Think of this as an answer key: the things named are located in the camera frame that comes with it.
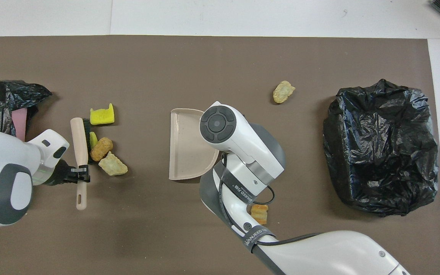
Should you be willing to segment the pale stone-like chunk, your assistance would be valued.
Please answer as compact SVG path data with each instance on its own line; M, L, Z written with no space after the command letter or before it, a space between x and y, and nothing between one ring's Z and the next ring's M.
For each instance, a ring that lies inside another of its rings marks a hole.
M124 175L129 171L127 165L112 152L108 152L107 155L98 162L98 165L109 176Z

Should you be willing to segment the beige plastic dustpan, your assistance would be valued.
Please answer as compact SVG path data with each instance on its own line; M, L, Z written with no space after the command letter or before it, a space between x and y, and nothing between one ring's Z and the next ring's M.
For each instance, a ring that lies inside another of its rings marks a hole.
M218 162L219 151L207 144L200 133L203 113L193 108L174 108L170 112L170 180L202 176Z

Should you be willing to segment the pale yellow crumbly chunk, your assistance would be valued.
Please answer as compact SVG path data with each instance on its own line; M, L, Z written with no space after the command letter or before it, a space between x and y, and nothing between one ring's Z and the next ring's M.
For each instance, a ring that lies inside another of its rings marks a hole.
M281 81L273 91L273 100L277 104L284 103L295 91L295 87L290 82Z

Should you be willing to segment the brown table mat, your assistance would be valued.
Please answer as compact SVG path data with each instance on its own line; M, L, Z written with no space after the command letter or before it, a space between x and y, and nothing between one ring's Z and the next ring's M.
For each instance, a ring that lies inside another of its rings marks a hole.
M426 40L69 36L0 37L0 80L52 92L27 133L53 129L72 140L70 120L115 107L96 127L128 166L108 176L91 165L87 209L76 186L37 186L28 213L0 227L0 275L271 275L204 207L198 180L169 180L170 111L215 101L265 127L286 152L268 228L280 239L354 230L376 240L411 274L440 274L440 174L435 201L380 218L344 205L332 187L323 120L340 88L385 79L421 89L435 116ZM281 81L296 89L273 100Z

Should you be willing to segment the beige hand brush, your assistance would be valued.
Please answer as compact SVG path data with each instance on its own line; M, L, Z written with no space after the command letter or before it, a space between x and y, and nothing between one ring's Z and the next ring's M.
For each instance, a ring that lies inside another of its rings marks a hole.
M70 125L77 167L88 165L88 149L83 119L74 117L70 120ZM76 208L78 210L85 210L87 208L87 183L85 182L77 183Z

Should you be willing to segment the open black trash bag bin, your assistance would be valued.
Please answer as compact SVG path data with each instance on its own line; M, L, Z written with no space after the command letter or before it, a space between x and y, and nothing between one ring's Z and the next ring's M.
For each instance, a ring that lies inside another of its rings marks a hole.
M342 203L406 216L438 193L438 144L421 89L381 79L339 89L323 122L323 149Z

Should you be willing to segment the pink bin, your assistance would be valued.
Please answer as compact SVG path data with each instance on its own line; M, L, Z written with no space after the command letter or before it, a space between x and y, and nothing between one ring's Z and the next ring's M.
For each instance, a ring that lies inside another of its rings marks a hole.
M20 108L14 110L11 113L12 122L15 127L16 137L25 142L26 141L26 120L27 120L27 108Z

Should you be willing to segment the brown bread nugget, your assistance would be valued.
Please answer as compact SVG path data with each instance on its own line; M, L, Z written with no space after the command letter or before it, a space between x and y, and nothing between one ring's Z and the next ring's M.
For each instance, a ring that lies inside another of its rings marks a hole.
M96 145L91 149L90 157L93 161L99 162L103 159L109 151L113 148L113 142L107 137L99 139Z

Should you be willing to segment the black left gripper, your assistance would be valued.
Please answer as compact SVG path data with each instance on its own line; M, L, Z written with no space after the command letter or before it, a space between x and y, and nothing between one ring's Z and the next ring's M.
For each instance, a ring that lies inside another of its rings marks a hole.
M78 167L69 166L65 160L59 160L53 173L47 180L47 186L56 186L63 183L89 183L91 178L88 165L80 165Z

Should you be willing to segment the large yellow sponge piece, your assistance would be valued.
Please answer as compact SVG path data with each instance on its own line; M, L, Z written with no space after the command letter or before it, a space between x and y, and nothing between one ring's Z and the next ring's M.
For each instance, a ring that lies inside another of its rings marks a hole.
M115 111L113 104L110 103L108 108L100 108L94 110L90 109L90 123L91 125L112 124L115 122Z

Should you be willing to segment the orange striped croissant piece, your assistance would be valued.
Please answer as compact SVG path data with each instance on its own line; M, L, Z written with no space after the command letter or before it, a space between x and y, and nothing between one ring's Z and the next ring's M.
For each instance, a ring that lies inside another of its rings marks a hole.
M250 216L260 225L267 224L268 205L252 205L250 209Z

